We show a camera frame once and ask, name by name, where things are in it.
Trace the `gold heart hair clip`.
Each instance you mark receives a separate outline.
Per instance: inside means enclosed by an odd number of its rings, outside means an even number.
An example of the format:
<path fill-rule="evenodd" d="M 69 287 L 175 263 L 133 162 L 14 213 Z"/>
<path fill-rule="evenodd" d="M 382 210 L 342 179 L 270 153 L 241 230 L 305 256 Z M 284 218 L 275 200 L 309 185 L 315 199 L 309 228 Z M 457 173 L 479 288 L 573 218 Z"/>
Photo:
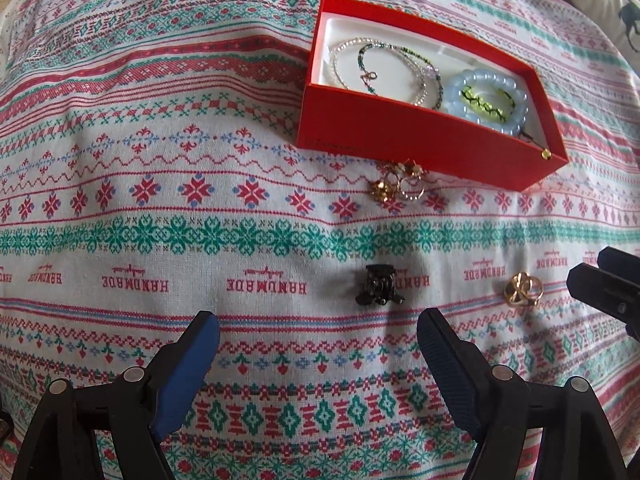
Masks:
<path fill-rule="evenodd" d="M 513 274 L 503 289 L 506 304 L 514 308 L 535 307 L 543 294 L 542 281 L 524 271 Z"/>

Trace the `black hair claw clip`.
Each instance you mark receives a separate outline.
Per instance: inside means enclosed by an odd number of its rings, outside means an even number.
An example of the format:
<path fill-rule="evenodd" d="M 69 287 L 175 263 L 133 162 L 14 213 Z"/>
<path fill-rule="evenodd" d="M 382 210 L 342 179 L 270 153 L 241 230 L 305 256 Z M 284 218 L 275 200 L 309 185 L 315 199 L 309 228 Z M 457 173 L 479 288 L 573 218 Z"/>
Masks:
<path fill-rule="evenodd" d="M 391 264 L 370 264 L 366 266 L 367 276 L 364 280 L 356 303 L 360 306 L 378 304 L 385 306 L 389 302 L 403 304 L 405 298 L 396 290 L 396 269 Z"/>

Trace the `small gold stud earring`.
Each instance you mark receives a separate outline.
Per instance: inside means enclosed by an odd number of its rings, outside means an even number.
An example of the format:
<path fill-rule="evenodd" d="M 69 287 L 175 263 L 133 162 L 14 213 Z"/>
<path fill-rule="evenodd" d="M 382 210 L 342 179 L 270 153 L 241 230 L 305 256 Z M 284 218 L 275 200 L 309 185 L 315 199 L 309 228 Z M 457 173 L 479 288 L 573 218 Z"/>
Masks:
<path fill-rule="evenodd" d="M 421 179 L 424 175 L 423 168 L 414 160 L 406 160 L 405 162 L 390 162 L 387 165 L 387 171 L 393 174 L 397 180 Z"/>

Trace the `red jewelry box white insert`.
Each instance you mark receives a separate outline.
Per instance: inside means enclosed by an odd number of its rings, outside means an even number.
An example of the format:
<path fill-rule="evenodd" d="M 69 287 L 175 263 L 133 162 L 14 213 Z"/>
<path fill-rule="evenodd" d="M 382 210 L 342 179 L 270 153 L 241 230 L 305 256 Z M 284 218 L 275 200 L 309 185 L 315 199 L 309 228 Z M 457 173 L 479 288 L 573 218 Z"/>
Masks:
<path fill-rule="evenodd" d="M 568 163 L 532 66 L 463 32 L 321 0 L 296 144 L 524 191 Z"/>

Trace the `patterned bedspread red green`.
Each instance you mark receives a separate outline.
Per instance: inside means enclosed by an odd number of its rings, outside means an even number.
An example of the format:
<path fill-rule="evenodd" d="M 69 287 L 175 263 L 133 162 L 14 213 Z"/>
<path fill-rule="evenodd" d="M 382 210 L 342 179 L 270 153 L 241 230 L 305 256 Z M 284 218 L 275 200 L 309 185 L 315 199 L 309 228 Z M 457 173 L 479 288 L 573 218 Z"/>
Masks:
<path fill-rule="evenodd" d="M 639 346 L 572 266 L 639 247 L 639 81 L 562 0 L 364 0 L 503 48 L 547 91 L 568 165 L 524 193 L 431 174 L 381 204 L 373 160 L 294 136 L 320 0 L 16 0 L 1 18 L 1 401 L 10 478 L 45 388 L 149 363 L 201 310 L 216 360 L 163 445 L 179 479 L 457 479 L 416 341 L 438 307 L 493 363 L 593 386 L 639 445 Z M 391 264 L 403 304 L 360 306 Z M 524 271 L 535 307 L 506 304 Z"/>

